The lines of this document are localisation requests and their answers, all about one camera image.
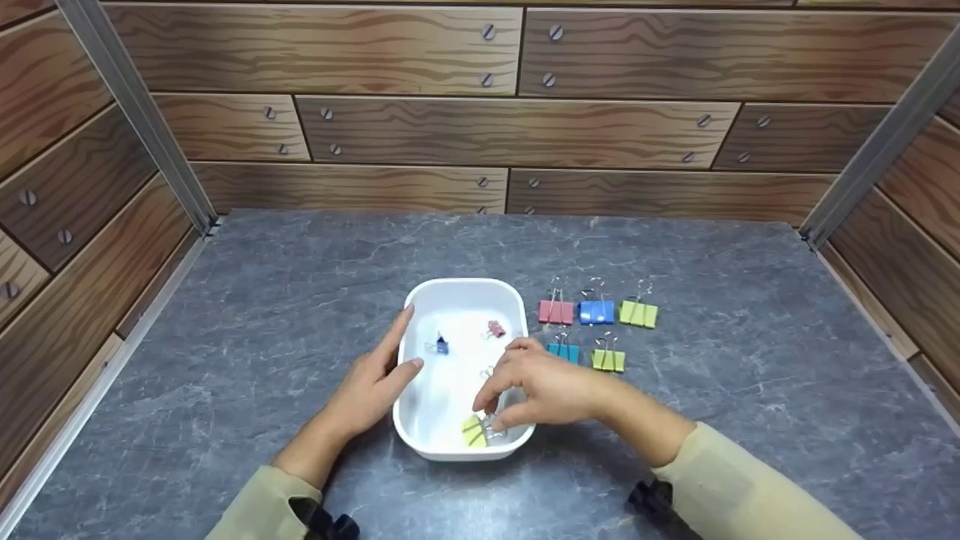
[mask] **metal frame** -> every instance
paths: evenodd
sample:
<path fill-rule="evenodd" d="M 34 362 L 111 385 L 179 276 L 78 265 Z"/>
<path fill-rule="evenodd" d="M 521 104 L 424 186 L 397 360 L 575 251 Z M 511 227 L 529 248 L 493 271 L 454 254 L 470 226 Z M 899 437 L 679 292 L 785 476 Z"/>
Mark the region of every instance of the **metal frame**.
<path fill-rule="evenodd" d="M 800 226 L 811 248 L 827 241 L 959 86 L 957 25 Z"/>
<path fill-rule="evenodd" d="M 217 212 L 99 0 L 57 0 L 57 6 L 193 226 L 206 235 L 217 219 Z"/>

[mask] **binder clip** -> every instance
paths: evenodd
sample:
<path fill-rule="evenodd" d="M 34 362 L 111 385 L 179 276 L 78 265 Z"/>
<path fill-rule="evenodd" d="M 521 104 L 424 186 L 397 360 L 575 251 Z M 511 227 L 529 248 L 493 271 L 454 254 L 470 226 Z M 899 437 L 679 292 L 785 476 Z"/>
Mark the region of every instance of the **binder clip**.
<path fill-rule="evenodd" d="M 542 323 L 556 323 L 559 325 L 573 324 L 573 303 L 564 302 L 564 290 L 559 287 L 560 277 L 550 280 L 547 294 L 550 300 L 540 300 L 538 320 Z"/>
<path fill-rule="evenodd" d="M 506 335 L 507 331 L 503 330 L 503 327 L 500 326 L 499 321 L 488 321 L 487 322 L 487 331 L 480 334 L 484 339 L 490 339 L 491 337 L 503 337 Z"/>
<path fill-rule="evenodd" d="M 556 340 L 555 343 L 547 343 L 547 353 L 557 355 L 570 363 L 580 363 L 580 347 L 569 344 L 565 331 L 558 333 Z"/>
<path fill-rule="evenodd" d="M 460 426 L 464 434 L 464 442 L 471 448 L 487 448 L 490 446 L 491 439 L 506 437 L 504 431 L 494 431 L 493 421 L 496 420 L 495 414 L 488 414 L 483 419 L 477 414 L 471 414 L 467 420 Z"/>
<path fill-rule="evenodd" d="M 584 300 L 580 303 L 580 324 L 582 325 L 612 325 L 616 322 L 613 314 L 613 301 L 604 300 L 603 280 L 599 277 L 590 278 L 590 283 L 599 282 L 594 287 L 580 291 Z"/>
<path fill-rule="evenodd" d="M 590 361 L 593 364 L 593 369 L 597 371 L 613 371 L 616 373 L 623 373 L 624 363 L 627 359 L 627 354 L 622 351 L 616 350 L 616 336 L 611 336 L 610 333 L 604 332 L 603 337 L 598 337 L 596 339 L 597 347 L 603 347 L 602 349 L 594 349 L 593 353 L 590 354 Z"/>
<path fill-rule="evenodd" d="M 655 328 L 657 326 L 657 312 L 660 310 L 656 306 L 643 304 L 643 292 L 640 288 L 643 286 L 643 280 L 637 284 L 636 296 L 628 296 L 620 304 L 620 324 L 633 325 L 642 328 Z M 648 286 L 646 293 L 649 294 L 652 286 Z"/>
<path fill-rule="evenodd" d="M 437 332 L 437 342 L 436 343 L 427 343 L 423 346 L 424 349 L 431 353 L 437 353 L 438 355 L 449 355 L 450 354 L 450 344 L 446 342 L 444 337 Z"/>

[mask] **small pink clip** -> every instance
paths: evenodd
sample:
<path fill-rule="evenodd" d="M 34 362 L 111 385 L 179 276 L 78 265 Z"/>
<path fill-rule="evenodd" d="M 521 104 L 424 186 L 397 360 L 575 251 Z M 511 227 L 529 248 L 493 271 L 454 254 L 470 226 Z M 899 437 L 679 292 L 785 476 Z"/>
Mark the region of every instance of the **small pink clip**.
<path fill-rule="evenodd" d="M 497 321 L 490 321 L 487 323 L 487 328 L 490 330 L 490 335 L 493 337 L 503 337 L 507 331 L 503 330 L 503 327 L 500 326 L 500 323 Z"/>

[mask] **blue binder clip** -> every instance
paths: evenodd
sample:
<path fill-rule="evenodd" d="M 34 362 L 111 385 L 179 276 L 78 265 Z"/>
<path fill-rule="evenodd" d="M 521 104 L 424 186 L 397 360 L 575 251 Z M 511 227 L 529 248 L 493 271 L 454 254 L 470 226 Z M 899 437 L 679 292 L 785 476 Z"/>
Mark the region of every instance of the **blue binder clip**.
<path fill-rule="evenodd" d="M 603 280 L 597 276 L 590 278 L 590 283 L 599 282 L 596 287 L 588 287 L 580 291 L 584 300 L 580 303 L 580 324 L 582 325 L 612 325 L 616 324 L 613 301 L 604 300 Z"/>
<path fill-rule="evenodd" d="M 558 333 L 556 339 L 556 343 L 547 343 L 547 353 L 557 355 L 572 364 L 579 364 L 580 347 L 569 344 L 565 331 Z"/>

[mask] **person's right hand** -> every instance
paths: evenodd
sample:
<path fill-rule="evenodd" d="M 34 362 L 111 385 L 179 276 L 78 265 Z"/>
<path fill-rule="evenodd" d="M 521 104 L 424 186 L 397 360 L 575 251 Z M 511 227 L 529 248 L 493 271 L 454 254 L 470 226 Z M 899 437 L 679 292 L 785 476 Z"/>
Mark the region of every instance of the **person's right hand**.
<path fill-rule="evenodd" d="M 493 368 L 480 388 L 473 410 L 496 410 L 500 394 L 516 386 L 527 395 L 525 403 L 500 412 L 493 429 L 503 431 L 520 424 L 569 424 L 601 414 L 606 385 L 616 379 L 607 374 L 574 365 L 547 353 L 530 337 L 519 337 Z"/>

